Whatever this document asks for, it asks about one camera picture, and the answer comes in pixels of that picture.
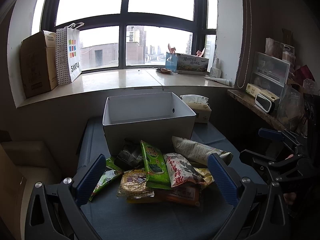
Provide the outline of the person's right hand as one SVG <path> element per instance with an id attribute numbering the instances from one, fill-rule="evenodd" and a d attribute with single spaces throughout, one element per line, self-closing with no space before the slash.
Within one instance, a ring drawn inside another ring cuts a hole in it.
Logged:
<path id="1" fill-rule="evenodd" d="M 286 204 L 289 204 L 289 205 L 292 205 L 295 198 L 296 198 L 296 194 L 294 192 L 285 193 L 285 194 L 283 194 L 283 196 L 284 196 Z"/>

